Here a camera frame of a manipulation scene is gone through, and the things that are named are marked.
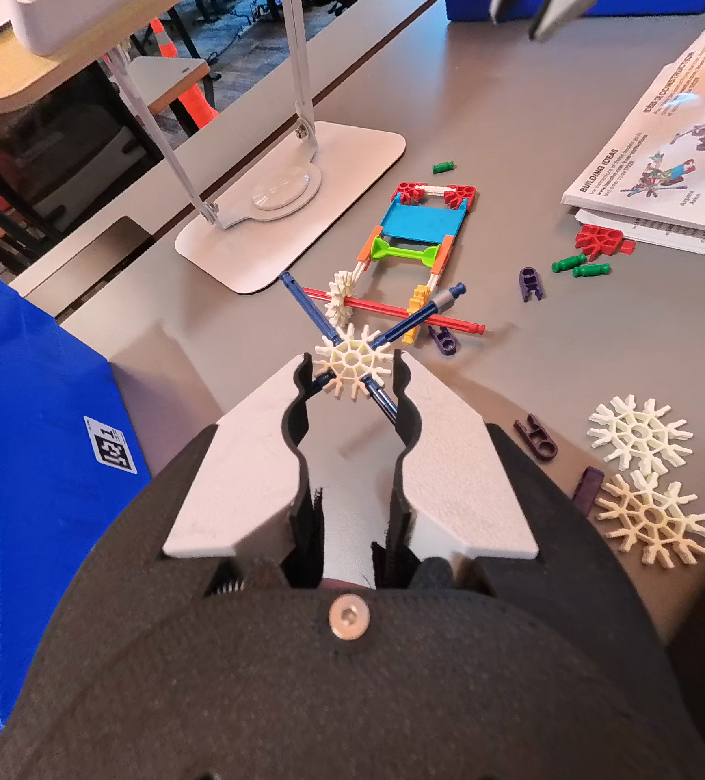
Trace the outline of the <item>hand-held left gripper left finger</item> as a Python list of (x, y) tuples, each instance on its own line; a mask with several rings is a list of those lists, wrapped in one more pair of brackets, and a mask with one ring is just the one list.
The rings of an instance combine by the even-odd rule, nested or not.
[(296, 356), (218, 420), (164, 542), (168, 557), (270, 559), (293, 587), (320, 583), (321, 493), (299, 452), (312, 381), (310, 356)]

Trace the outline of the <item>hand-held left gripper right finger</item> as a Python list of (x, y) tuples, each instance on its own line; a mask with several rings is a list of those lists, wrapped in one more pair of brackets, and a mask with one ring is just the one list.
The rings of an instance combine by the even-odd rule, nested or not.
[(378, 588), (407, 587), (420, 562), (445, 560), (455, 580), (475, 559), (534, 560), (539, 547), (482, 415), (398, 350), (396, 460), (385, 546), (373, 544)]

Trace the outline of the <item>small white snowflake connector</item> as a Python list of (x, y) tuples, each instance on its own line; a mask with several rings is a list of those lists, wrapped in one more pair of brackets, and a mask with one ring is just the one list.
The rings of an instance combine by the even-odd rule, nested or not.
[(348, 389), (353, 402), (361, 394), (370, 397), (366, 380), (372, 378), (378, 387), (384, 387), (386, 377), (392, 373), (393, 355), (388, 345), (372, 347), (372, 343), (379, 335), (378, 331), (369, 332), (366, 325), (359, 336), (355, 335), (353, 324), (343, 331), (336, 328), (339, 343), (335, 344), (331, 338), (323, 336), (323, 344), (315, 347), (317, 358), (313, 361), (316, 377), (332, 371), (334, 376), (326, 386), (325, 392), (333, 392), (339, 399)]

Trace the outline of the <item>illustrated instruction booklet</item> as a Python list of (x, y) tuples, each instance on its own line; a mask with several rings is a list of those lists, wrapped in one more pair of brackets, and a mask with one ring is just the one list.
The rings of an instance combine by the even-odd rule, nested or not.
[(705, 230), (705, 30), (663, 68), (562, 204)]

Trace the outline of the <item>large white snowflake connector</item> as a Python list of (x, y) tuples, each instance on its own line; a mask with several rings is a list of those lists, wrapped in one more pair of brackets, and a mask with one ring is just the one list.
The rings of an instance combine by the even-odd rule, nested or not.
[(693, 434), (684, 431), (683, 419), (666, 423), (670, 406), (657, 407), (656, 400), (648, 399), (639, 407), (634, 395), (625, 399), (615, 396), (609, 404), (600, 404), (589, 416), (593, 426), (587, 435), (594, 438), (593, 449), (611, 446), (603, 461), (616, 463), (618, 472), (638, 470), (643, 476), (662, 476), (670, 468), (685, 465), (692, 449), (682, 445)]
[(705, 547), (697, 541), (705, 538), (705, 513), (684, 510), (696, 498), (695, 494), (681, 494), (679, 482), (661, 488), (656, 473), (645, 476), (634, 470), (629, 480), (617, 474), (603, 484), (594, 505), (600, 509), (599, 520), (618, 523), (605, 536), (619, 540), (621, 553), (639, 545), (642, 564), (659, 564), (671, 570), (674, 556), (687, 566), (696, 565), (697, 556), (705, 556)]

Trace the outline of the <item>blue plastic bin with tag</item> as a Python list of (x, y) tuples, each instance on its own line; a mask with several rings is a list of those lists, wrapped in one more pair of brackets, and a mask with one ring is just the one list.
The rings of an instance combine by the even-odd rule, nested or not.
[(65, 590), (150, 480), (109, 362), (0, 279), (0, 731)]

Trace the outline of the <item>red fan connector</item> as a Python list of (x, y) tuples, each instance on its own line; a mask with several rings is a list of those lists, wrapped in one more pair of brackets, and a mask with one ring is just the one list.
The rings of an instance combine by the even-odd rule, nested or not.
[(606, 257), (614, 254), (623, 240), (623, 232), (619, 229), (585, 224), (575, 238), (575, 248), (580, 249), (589, 261), (593, 261), (600, 254)]

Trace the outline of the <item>white printed paper booklet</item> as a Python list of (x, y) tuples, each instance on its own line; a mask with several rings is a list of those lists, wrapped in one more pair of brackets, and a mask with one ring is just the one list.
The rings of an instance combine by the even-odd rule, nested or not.
[(619, 229), (625, 239), (657, 247), (679, 249), (705, 256), (705, 230), (670, 222), (632, 218), (622, 215), (579, 209), (575, 219), (583, 225)]

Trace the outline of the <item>orange traffic cone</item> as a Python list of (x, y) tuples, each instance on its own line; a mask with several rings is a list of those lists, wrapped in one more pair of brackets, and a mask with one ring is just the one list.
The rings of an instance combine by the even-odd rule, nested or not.
[[(162, 56), (166, 58), (179, 57), (175, 44), (158, 18), (151, 21), (151, 29), (156, 37)], [(199, 129), (206, 126), (218, 115), (218, 112), (208, 103), (198, 85), (190, 87), (181, 94), (179, 101)]]

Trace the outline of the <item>grey side table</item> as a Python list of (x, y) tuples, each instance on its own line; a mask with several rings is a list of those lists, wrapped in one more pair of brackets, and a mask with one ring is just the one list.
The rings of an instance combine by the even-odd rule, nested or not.
[(127, 72), (152, 115), (159, 115), (208, 76), (210, 69), (202, 59), (139, 56), (128, 63)]

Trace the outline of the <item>dark cabinet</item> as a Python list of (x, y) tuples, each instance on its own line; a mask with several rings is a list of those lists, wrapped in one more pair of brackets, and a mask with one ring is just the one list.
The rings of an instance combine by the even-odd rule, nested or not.
[(97, 63), (0, 113), (0, 183), (61, 236), (162, 160)]

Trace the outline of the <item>colourful toy car frame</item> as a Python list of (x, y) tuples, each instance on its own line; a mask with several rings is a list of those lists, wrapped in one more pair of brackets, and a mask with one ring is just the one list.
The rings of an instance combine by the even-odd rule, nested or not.
[[(332, 337), (336, 328), (351, 323), (355, 309), (407, 318), (428, 305), (439, 292), (439, 281), (475, 196), (473, 186), (402, 182), (393, 193), (385, 216), (359, 252), (354, 268), (337, 271), (328, 292), (303, 289), (307, 298), (324, 303), (323, 311), (312, 313), (316, 324), (323, 314), (329, 324), (320, 328)], [(389, 259), (415, 261), (427, 269), (425, 283), (415, 288), (406, 308), (355, 297), (364, 272), (372, 264)]]

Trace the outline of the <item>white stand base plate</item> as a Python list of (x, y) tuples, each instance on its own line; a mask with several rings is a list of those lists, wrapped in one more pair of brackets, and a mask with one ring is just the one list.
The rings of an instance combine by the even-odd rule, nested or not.
[[(358, 2), (309, 40), (309, 82), (324, 89), (410, 14), (413, 2)], [(216, 191), (217, 181), (272, 132), (291, 120), (296, 98), (292, 69), (283, 62), (176, 151), (192, 184)], [(404, 153), (394, 132), (315, 121), (318, 191), (293, 214), (274, 221), (245, 220), (225, 230), (191, 210), (191, 223), (175, 240), (177, 252), (234, 293), (269, 286)], [(72, 235), (20, 274), (11, 286), (23, 297), (64, 269), (71, 259), (126, 216), (154, 233), (190, 201), (166, 161), (154, 166)]]

